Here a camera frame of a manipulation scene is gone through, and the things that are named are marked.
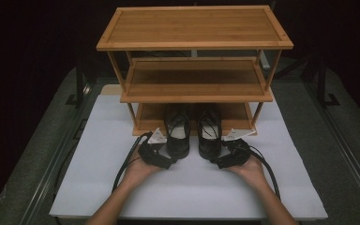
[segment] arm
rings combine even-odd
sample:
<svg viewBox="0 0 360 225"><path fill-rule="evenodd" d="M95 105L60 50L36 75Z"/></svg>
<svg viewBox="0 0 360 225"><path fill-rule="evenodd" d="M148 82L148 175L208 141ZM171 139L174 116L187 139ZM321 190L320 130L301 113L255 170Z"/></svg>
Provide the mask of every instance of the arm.
<svg viewBox="0 0 360 225"><path fill-rule="evenodd" d="M149 175L161 170L159 167L145 164L145 162L140 159L138 150L134 152L129 162L131 163L127 166L121 183L106 202L99 207L96 213L87 220L87 225L116 224L122 207L131 192Z"/></svg>
<svg viewBox="0 0 360 225"><path fill-rule="evenodd" d="M270 188L264 177L263 165L254 156L242 166L232 166L229 171L237 173L257 193L270 224L297 224L286 207Z"/></svg>

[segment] bottom shelf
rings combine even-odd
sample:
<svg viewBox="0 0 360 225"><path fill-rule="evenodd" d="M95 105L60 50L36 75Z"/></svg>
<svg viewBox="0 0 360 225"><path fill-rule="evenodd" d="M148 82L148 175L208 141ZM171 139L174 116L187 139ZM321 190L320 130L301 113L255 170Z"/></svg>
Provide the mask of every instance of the bottom shelf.
<svg viewBox="0 0 360 225"><path fill-rule="evenodd" d="M232 128L234 129L255 129L251 125L252 115L248 103L218 103L221 114L222 135L226 136ZM165 124L163 121L166 104L146 104L140 103L136 115L136 126L133 135L140 136L148 131L159 128L163 135L166 135ZM191 135L196 136L197 122L191 115Z"/></svg>

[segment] forearm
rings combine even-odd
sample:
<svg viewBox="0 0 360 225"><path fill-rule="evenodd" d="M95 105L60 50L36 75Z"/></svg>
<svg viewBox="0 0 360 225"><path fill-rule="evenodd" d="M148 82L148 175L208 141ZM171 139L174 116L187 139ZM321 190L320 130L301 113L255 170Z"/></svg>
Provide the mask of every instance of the forearm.
<svg viewBox="0 0 360 225"><path fill-rule="evenodd" d="M297 224L274 191L267 185L256 189L271 225Z"/></svg>
<svg viewBox="0 0 360 225"><path fill-rule="evenodd" d="M113 225L116 224L116 220L121 213L128 196L133 191L134 187L127 186L126 184L120 184L118 188L113 192L110 197L102 204L96 213L89 218L86 222L87 225Z"/></svg>

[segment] wooden shoe rack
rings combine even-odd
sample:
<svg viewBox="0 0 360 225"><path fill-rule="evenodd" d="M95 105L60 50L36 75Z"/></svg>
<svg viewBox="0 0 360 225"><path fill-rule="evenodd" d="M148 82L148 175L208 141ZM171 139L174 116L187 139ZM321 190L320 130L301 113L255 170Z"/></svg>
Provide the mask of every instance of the wooden shoe rack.
<svg viewBox="0 0 360 225"><path fill-rule="evenodd" d="M133 135L160 128L167 103L216 102L223 135L251 129L264 102L282 50L292 42L269 6L119 7L97 45L107 52L134 123ZM252 57L132 57L132 51L256 50ZM276 50L268 76L263 50ZM113 55L125 51L126 78ZM259 102L254 114L249 102ZM139 103L133 111L131 103ZM191 132L196 134L195 122Z"/></svg>

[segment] shelf leg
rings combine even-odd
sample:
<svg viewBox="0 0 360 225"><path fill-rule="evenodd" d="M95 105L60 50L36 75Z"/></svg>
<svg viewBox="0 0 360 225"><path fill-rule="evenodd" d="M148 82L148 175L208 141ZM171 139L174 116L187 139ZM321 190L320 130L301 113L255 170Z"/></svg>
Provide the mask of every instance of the shelf leg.
<svg viewBox="0 0 360 225"><path fill-rule="evenodd" d="M119 69L118 63L116 62L115 57L113 56L113 52L107 52L108 57L110 58L113 71L116 74L116 77L118 78L119 84L121 84L122 92L126 92L127 89L125 87L124 79L122 78L121 70Z"/></svg>
<svg viewBox="0 0 360 225"><path fill-rule="evenodd" d="M127 51L127 60L129 61L130 66L133 67L133 60L131 59L130 51Z"/></svg>
<svg viewBox="0 0 360 225"><path fill-rule="evenodd" d="M267 80L265 81L265 88L264 88L265 91L268 91L270 89L271 82L273 81L274 75L276 73L276 69L277 69L277 65L278 65L281 53L282 53L282 50L278 50L277 55L274 58L274 63L271 66L270 74L268 75Z"/></svg>
<svg viewBox="0 0 360 225"><path fill-rule="evenodd" d="M258 66L260 63L260 58L262 57L263 50L258 50L256 55L256 61L255 64Z"/></svg>
<svg viewBox="0 0 360 225"><path fill-rule="evenodd" d="M251 125L255 128L256 127L256 121L257 118L260 115L260 112L262 111L263 102L259 102L259 105L257 106L256 112L253 114L252 123Z"/></svg>
<svg viewBox="0 0 360 225"><path fill-rule="evenodd" d="M131 105L131 103L127 104L127 108L130 111L130 116L131 116L131 120L133 121L133 125L134 127L136 127L137 126L136 116L134 114L133 106Z"/></svg>

